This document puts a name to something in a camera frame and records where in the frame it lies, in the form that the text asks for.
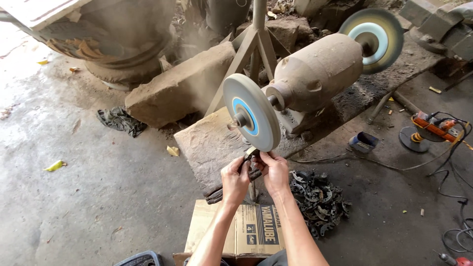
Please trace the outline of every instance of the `bench grinder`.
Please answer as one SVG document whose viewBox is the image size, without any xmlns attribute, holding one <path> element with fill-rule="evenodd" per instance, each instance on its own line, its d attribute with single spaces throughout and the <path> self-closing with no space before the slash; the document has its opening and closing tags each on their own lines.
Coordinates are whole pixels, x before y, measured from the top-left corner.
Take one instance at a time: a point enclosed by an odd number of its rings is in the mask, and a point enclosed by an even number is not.
<svg viewBox="0 0 473 266">
<path fill-rule="evenodd" d="M 274 80 L 262 89 L 245 75 L 228 76 L 223 82 L 225 105 L 248 142 L 271 151 L 280 142 L 279 122 L 292 134 L 310 128 L 314 117 L 361 74 L 393 64 L 403 42 L 394 15 L 383 9 L 361 10 L 338 33 L 283 58 Z"/>
</svg>

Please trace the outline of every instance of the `dark rag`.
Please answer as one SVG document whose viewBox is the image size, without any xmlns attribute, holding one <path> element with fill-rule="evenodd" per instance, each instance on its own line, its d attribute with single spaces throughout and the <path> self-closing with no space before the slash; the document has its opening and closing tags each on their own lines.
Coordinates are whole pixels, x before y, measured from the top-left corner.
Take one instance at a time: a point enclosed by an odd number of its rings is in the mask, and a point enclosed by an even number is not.
<svg viewBox="0 0 473 266">
<path fill-rule="evenodd" d="M 96 115 L 104 126 L 118 131 L 126 131 L 133 138 L 138 136 L 148 126 L 131 117 L 125 111 L 124 106 L 116 106 L 110 110 L 98 110 Z"/>
</svg>

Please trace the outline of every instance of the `forearm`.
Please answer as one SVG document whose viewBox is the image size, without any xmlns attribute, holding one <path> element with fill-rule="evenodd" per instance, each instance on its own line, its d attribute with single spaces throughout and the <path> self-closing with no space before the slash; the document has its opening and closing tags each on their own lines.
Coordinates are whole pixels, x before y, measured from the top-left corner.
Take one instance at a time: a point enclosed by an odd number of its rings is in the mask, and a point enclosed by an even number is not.
<svg viewBox="0 0 473 266">
<path fill-rule="evenodd" d="M 292 193 L 282 192 L 273 200 L 281 221 L 289 265 L 328 266 L 307 228 Z"/>
<path fill-rule="evenodd" d="M 219 266 L 228 229 L 238 205 L 220 203 L 209 228 L 197 249 L 192 254 L 188 266 Z"/>
</svg>

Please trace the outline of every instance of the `cardboard box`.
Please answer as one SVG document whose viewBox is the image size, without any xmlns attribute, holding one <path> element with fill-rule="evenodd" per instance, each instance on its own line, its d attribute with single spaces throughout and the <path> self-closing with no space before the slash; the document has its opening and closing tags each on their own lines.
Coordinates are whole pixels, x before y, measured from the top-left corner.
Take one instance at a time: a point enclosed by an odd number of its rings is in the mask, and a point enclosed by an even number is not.
<svg viewBox="0 0 473 266">
<path fill-rule="evenodd" d="M 173 254 L 176 266 L 192 255 L 219 204 L 196 200 L 184 253 Z M 240 205 L 228 230 L 222 257 L 230 265 L 253 266 L 285 249 L 281 223 L 274 205 Z"/>
</svg>

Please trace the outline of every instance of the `hand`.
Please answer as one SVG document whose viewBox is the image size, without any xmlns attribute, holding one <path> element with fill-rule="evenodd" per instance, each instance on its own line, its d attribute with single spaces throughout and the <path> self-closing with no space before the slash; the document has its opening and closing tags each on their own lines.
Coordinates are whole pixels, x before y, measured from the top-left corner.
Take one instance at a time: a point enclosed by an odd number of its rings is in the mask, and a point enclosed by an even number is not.
<svg viewBox="0 0 473 266">
<path fill-rule="evenodd" d="M 282 192 L 290 192 L 288 161 L 273 151 L 260 152 L 260 158 L 253 157 L 254 166 L 261 171 L 264 186 L 272 198 Z"/>
<path fill-rule="evenodd" d="M 225 204 L 232 204 L 239 206 L 245 198 L 250 184 L 250 176 L 248 174 L 250 169 L 250 161 L 246 161 L 241 168 L 241 173 L 238 173 L 238 168 L 243 162 L 243 156 L 238 157 L 225 166 L 221 170 L 222 185 L 223 185 L 223 199 Z"/>
</svg>

